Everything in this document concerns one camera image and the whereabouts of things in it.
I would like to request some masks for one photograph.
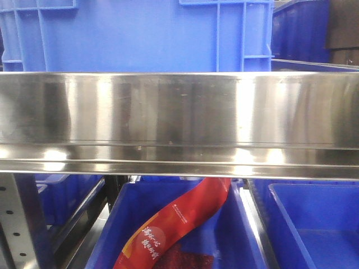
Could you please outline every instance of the stainless steel bar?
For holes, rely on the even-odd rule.
[[[0,170],[356,179],[358,85],[356,72],[2,73]]]
[[[333,63],[311,63],[284,59],[272,59],[273,71],[305,71],[305,72],[359,72],[359,66]]]
[[[52,238],[57,268],[67,268],[107,203],[102,180],[71,220]]]
[[[108,209],[111,211],[122,186],[129,181],[129,178],[126,175],[105,175],[104,179]]]
[[[246,216],[249,220],[252,232],[256,237],[257,244],[263,253],[263,256],[266,258],[265,262],[267,267],[271,269],[279,269],[280,267],[278,265],[278,261],[275,257],[273,248],[250,190],[240,188],[238,195],[242,200]]]
[[[81,215],[88,209],[89,204],[92,203],[93,199],[96,197],[98,192],[105,185],[104,179],[101,179],[96,186],[89,192],[89,194],[84,198],[81,204],[78,206],[76,211],[70,216],[67,222],[61,227],[61,229],[54,235],[52,239],[52,246],[54,252],[57,251],[59,246],[67,238],[73,227],[79,221]]]
[[[0,173],[0,222],[17,269],[55,268],[34,180]]]
[[[108,207],[105,207],[103,208],[101,214],[98,216],[94,225],[91,227],[91,230],[86,234],[85,239],[82,241],[81,246],[78,248],[67,269],[85,268],[96,245],[96,242],[100,238],[108,217]]]

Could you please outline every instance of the red packaging bag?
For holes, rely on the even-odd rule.
[[[178,240],[211,218],[224,204],[229,178],[205,178],[153,215],[128,240],[113,269],[151,269]]]

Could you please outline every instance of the blue plastic crate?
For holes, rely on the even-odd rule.
[[[268,228],[281,268],[359,268],[359,187],[272,184]]]
[[[198,182],[125,184],[86,268],[112,268],[130,236],[152,215]],[[240,187],[242,182],[233,182],[221,210],[180,241],[183,251],[213,255],[213,269],[267,268],[238,195]]]
[[[164,180],[181,180],[181,177],[166,177],[159,175],[142,175],[141,181],[164,181]]]
[[[273,0],[0,0],[5,71],[270,71]]]
[[[272,51],[278,59],[329,62],[329,0],[292,0],[274,10]]]
[[[55,222],[54,202],[47,185],[37,184],[40,201],[42,204],[46,224],[52,225]]]
[[[102,178],[102,175],[77,175],[80,200],[89,194],[90,190]]]
[[[252,193],[257,207],[261,213],[264,224],[270,219],[272,194],[269,186],[271,184],[321,184],[321,185],[359,185],[358,181],[343,180],[288,180],[288,179],[252,179],[250,180]]]
[[[54,222],[48,225],[63,225],[81,202],[77,175],[35,174],[37,184],[45,184],[54,205]]]

